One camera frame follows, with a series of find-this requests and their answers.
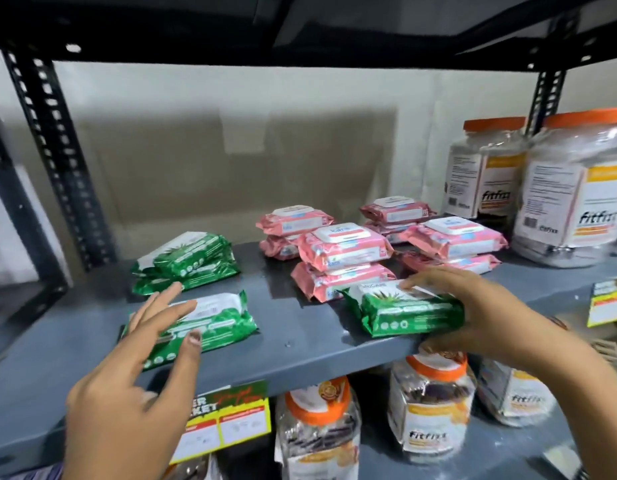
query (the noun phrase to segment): wipes pack lid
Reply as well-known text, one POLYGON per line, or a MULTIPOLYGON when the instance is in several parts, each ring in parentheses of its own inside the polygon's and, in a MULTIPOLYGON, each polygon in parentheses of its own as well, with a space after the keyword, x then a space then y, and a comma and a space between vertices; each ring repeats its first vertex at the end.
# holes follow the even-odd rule
POLYGON ((378 198, 373 201, 375 205, 379 205, 380 207, 384 207, 385 209, 390 209, 391 207, 397 207, 398 205, 407 205, 409 203, 415 203, 416 201, 409 197, 402 196, 394 196, 394 197, 384 197, 378 198))
POLYGON ((357 224, 353 224, 352 222, 320 227, 319 229, 315 229, 313 234, 320 241, 328 242, 329 244, 338 244, 339 242, 364 239, 365 237, 371 236, 368 229, 360 227, 357 224))
POLYGON ((463 217, 442 217, 440 219, 432 219, 424 223, 425 226, 448 235, 461 235, 470 232, 480 232, 485 229, 484 226, 471 222, 463 217))
POLYGON ((275 209, 272 214, 280 217, 291 217, 298 214, 306 214, 307 212, 313 212, 315 209, 308 205, 291 205, 290 207, 282 207, 281 209, 275 209))

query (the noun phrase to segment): finger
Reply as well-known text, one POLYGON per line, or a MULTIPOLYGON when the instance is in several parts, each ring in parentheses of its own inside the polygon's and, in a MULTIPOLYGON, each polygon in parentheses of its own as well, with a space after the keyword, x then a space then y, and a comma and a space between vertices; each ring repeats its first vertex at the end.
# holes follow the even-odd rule
POLYGON ((451 293, 464 301, 471 298, 471 279, 465 274, 449 273, 438 267, 432 267, 420 273, 409 276, 400 283, 400 288, 411 289, 414 286, 435 288, 436 290, 451 293))
POLYGON ((157 298, 148 306, 140 323, 153 318, 164 310, 182 292, 182 283, 172 283, 167 289, 162 291, 157 298))
POLYGON ((472 352, 473 351, 473 332, 470 326, 440 335, 433 335, 426 339, 421 349, 429 354, 440 352, 472 352))
POLYGON ((166 310, 140 323, 136 330, 122 340, 104 359, 100 373, 110 377, 121 377, 131 383, 135 382, 159 334, 180 318, 191 313, 196 304, 195 300, 191 300, 169 306, 166 310))
POLYGON ((146 313, 146 309, 155 301, 155 298, 157 298, 158 295, 158 291, 154 292, 144 303, 142 303, 139 310, 130 316, 130 320, 128 321, 128 333, 131 333, 137 328, 137 325, 141 322, 144 313, 146 313))
POLYGON ((195 396, 197 374, 200 369, 201 335, 199 330, 191 330, 180 345, 175 365, 151 414, 157 421, 181 422, 184 427, 191 414, 195 396))

